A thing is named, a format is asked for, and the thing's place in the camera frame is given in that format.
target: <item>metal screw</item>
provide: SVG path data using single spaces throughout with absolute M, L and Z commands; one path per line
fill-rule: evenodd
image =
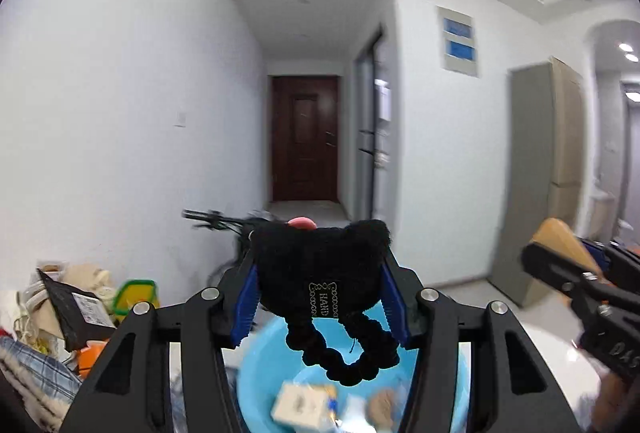
M 491 310 L 493 310 L 496 314 L 506 314 L 509 310 L 509 307 L 502 301 L 493 301 L 491 303 Z
M 427 301 L 436 301 L 439 296 L 438 291 L 433 288 L 424 288 L 420 291 L 420 297 Z
M 133 305 L 133 313 L 139 316 L 146 314 L 149 312 L 151 305 L 146 301 L 141 301 L 140 303 L 136 303 Z
M 214 299 L 218 299 L 220 297 L 220 290 L 215 287 L 209 287 L 204 289 L 200 293 L 200 296 L 206 301 L 213 301 Z

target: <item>blue gripper pad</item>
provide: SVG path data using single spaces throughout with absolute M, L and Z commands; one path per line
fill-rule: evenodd
M 396 287 L 396 282 L 386 265 L 382 266 L 382 283 L 380 285 L 380 299 L 382 307 L 385 309 L 386 323 L 389 325 L 394 339 L 404 347 L 409 340 L 406 308 L 398 287 Z
M 254 265 L 246 276 L 234 309 L 234 326 L 229 334 L 234 347 L 238 346 L 240 341 L 249 335 L 259 301 L 258 271 Z
M 582 244 L 585 249 L 589 251 L 591 257 L 596 261 L 598 267 L 600 267 L 603 272 L 607 272 L 607 270 L 609 270 L 609 259 L 605 256 L 603 249 L 601 247 L 595 247 L 588 241 L 584 240 L 582 240 Z

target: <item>yellow container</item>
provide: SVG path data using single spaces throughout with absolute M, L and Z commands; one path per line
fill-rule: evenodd
M 127 281 L 113 300 L 113 314 L 118 321 L 122 321 L 133 305 L 146 301 L 155 308 L 160 306 L 158 301 L 158 286 L 150 279 L 130 279 Z

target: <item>blue label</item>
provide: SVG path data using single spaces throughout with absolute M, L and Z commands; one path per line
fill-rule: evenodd
M 471 39 L 471 27 L 469 25 L 465 25 L 464 23 L 460 23 L 459 21 L 453 21 L 453 19 L 445 18 L 444 30 L 449 34 Z
M 466 59 L 468 61 L 474 61 L 475 50 L 473 47 L 463 45 L 462 43 L 456 43 L 455 41 L 447 41 L 447 54 L 458 59 Z

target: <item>black knit hat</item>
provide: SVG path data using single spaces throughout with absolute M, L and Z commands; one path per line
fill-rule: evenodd
M 379 368 L 399 362 L 398 342 L 363 314 L 380 300 L 389 244 L 380 220 L 312 231 L 269 222 L 251 236 L 260 302 L 287 321 L 287 346 L 303 350 L 307 366 L 322 366 L 343 386 L 370 381 Z M 346 365 L 337 350 L 327 348 L 312 318 L 337 319 L 362 346 L 360 358 Z

